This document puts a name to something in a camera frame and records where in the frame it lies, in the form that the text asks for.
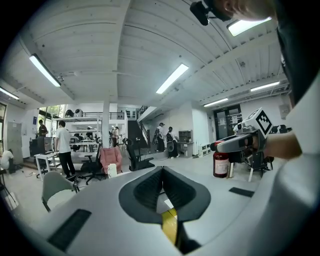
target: ceiling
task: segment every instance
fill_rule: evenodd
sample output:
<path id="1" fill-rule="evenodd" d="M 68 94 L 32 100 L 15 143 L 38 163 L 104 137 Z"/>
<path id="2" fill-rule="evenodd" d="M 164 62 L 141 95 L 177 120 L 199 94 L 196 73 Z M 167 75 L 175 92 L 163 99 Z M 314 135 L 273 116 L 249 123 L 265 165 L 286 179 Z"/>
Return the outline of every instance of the ceiling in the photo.
<path id="1" fill-rule="evenodd" d="M 168 110 L 189 100 L 204 105 L 225 97 L 253 99 L 250 88 L 278 80 L 281 93 L 288 93 L 274 21 L 233 37 L 227 29 L 232 20 L 202 26 L 189 10 L 191 2 L 47 1 L 3 60 L 0 86 L 20 98 L 6 100 L 32 109 L 109 97 L 113 103 Z M 61 87 L 34 67 L 29 60 L 34 53 L 63 78 Z M 156 94 L 181 63 L 189 70 Z M 268 97 L 274 90 L 263 93 Z"/>

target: white pillar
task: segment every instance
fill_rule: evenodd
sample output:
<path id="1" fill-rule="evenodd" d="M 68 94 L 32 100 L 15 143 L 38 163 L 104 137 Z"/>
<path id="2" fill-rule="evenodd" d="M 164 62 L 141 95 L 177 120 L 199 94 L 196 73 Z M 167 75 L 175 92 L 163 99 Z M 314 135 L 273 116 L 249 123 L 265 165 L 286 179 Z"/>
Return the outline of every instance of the white pillar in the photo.
<path id="1" fill-rule="evenodd" d="M 109 109 L 110 101 L 109 95 L 106 96 L 103 102 L 103 115 L 102 115 L 102 146 L 110 148 L 109 144 Z"/>

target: white t-shirt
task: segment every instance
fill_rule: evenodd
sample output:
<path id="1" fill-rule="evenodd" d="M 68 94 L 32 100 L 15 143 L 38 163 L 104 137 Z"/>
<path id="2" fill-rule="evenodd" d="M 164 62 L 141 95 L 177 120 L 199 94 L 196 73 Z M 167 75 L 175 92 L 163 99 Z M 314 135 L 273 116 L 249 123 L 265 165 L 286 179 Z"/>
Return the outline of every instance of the white t-shirt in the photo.
<path id="1" fill-rule="evenodd" d="M 172 139 L 173 139 L 174 141 L 178 142 L 177 139 L 176 139 L 176 134 L 175 134 L 173 131 L 172 131 L 172 132 L 168 132 L 168 134 L 171 135 L 171 137 L 172 137 Z"/>
<path id="2" fill-rule="evenodd" d="M 71 152 L 70 134 L 65 128 L 58 128 L 55 137 L 59 139 L 57 150 L 59 153 Z"/>
<path id="3" fill-rule="evenodd" d="M 9 169 L 9 159 L 11 158 L 14 158 L 14 155 L 8 151 L 8 150 L 5 150 L 3 152 L 3 155 L 2 155 L 2 159 L 1 159 L 1 167 L 5 170 Z"/>

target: fluorescent light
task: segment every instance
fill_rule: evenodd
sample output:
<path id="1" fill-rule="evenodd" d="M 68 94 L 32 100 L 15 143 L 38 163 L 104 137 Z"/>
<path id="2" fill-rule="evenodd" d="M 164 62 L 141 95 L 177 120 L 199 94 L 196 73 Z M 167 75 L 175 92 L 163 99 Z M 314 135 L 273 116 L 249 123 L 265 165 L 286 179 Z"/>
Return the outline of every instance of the fluorescent light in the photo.
<path id="1" fill-rule="evenodd" d="M 36 54 L 33 54 L 29 57 L 30 61 L 36 66 L 36 68 L 55 86 L 60 87 L 61 84 L 58 80 L 48 71 L 48 69 L 44 66 L 41 60 L 38 58 Z"/>
<path id="2" fill-rule="evenodd" d="M 207 105 L 204 105 L 204 107 L 209 107 L 209 106 L 211 106 L 211 105 L 218 104 L 218 103 L 220 103 L 220 102 L 225 102 L 225 101 L 227 101 L 227 100 L 228 100 L 228 98 L 223 98 L 223 99 L 220 99 L 220 100 L 211 102 L 211 103 L 209 103 L 209 104 L 207 104 Z"/>
<path id="3" fill-rule="evenodd" d="M 189 69 L 188 66 L 181 64 L 170 76 L 169 78 L 160 86 L 156 91 L 157 94 L 162 94 L 170 85 L 173 84 L 184 72 Z"/>
<path id="4" fill-rule="evenodd" d="M 261 23 L 270 21 L 271 18 L 266 18 L 264 20 L 259 21 L 247 21 L 247 20 L 237 20 L 236 22 L 233 22 L 227 26 L 227 29 L 231 32 L 231 34 L 235 37 L 242 32 L 245 32 Z"/>
<path id="5" fill-rule="evenodd" d="M 259 86 L 259 87 L 256 87 L 256 88 L 252 88 L 251 92 L 254 92 L 254 91 L 257 91 L 257 90 L 260 90 L 260 89 L 264 89 L 264 88 L 267 88 L 267 87 L 271 87 L 271 86 L 277 86 L 278 84 L 280 84 L 280 81 L 268 83 L 266 85 L 262 85 L 262 86 Z"/>
<path id="6" fill-rule="evenodd" d="M 0 87 L 0 92 L 3 92 L 4 94 L 9 95 L 11 98 L 14 98 L 15 100 L 19 100 L 19 97 L 12 94 L 11 92 L 8 92 L 6 89 L 3 89 L 2 87 Z"/>

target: man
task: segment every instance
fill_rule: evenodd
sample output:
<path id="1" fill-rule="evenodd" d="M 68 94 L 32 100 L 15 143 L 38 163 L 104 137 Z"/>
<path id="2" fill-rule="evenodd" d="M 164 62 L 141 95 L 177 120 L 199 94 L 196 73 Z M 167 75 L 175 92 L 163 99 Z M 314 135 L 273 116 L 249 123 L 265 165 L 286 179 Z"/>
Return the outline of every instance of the man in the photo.
<path id="1" fill-rule="evenodd" d="M 90 140 L 92 140 L 94 138 L 93 133 L 89 132 L 89 131 L 85 134 L 85 136 L 87 136 Z M 93 145 L 89 145 L 89 151 L 90 152 L 94 151 L 94 146 Z"/>
<path id="2" fill-rule="evenodd" d="M 320 67 L 318 43 L 310 37 L 318 29 L 317 15 L 304 11 L 307 3 L 297 4 L 289 0 L 204 1 L 212 13 L 223 21 L 231 18 L 258 21 L 267 17 L 277 21 L 282 66 L 292 89 L 294 103 L 297 104 L 312 84 Z M 258 148 L 256 137 L 253 138 L 253 147 Z M 265 156 L 289 160 L 298 157 L 301 152 L 293 131 L 270 134 L 267 137 Z"/>
<path id="3" fill-rule="evenodd" d="M 157 130 L 158 130 L 158 146 L 157 146 L 157 151 L 159 152 L 165 152 L 165 142 L 164 142 L 164 138 L 165 138 L 165 135 L 164 135 L 164 123 L 161 122 L 159 124 L 159 126 L 157 127 Z"/>
<path id="4" fill-rule="evenodd" d="M 116 126 L 113 130 L 112 130 L 112 145 L 115 148 L 118 144 L 117 144 L 117 139 L 119 138 L 118 136 L 118 129 L 119 127 Z"/>
<path id="5" fill-rule="evenodd" d="M 180 157 L 180 154 L 178 153 L 178 146 L 177 146 L 177 142 L 179 140 L 178 140 L 177 135 L 173 132 L 173 128 L 171 126 L 169 127 L 169 131 L 166 134 L 166 141 L 173 142 L 173 151 L 168 152 L 169 158 L 173 159 L 173 158 Z"/>
<path id="6" fill-rule="evenodd" d="M 59 128 L 56 130 L 56 133 L 55 133 L 55 143 L 56 143 L 55 148 L 57 151 L 59 151 L 59 159 L 60 159 L 60 163 L 64 171 L 64 174 L 66 175 L 66 178 L 69 179 L 75 176 L 76 170 L 71 159 L 70 134 L 65 129 L 65 127 L 66 127 L 66 123 L 64 121 L 60 121 Z"/>
<path id="7" fill-rule="evenodd" d="M 47 127 L 44 125 L 44 121 L 40 119 L 39 125 L 40 125 L 39 132 L 38 132 L 39 137 L 46 137 L 46 135 L 48 134 L 48 130 L 47 130 Z"/>
<path id="8" fill-rule="evenodd" d="M 10 174 L 14 173 L 15 165 L 14 165 L 14 155 L 12 154 L 12 150 L 5 150 L 2 154 L 1 159 L 1 167 L 5 170 L 8 170 Z"/>

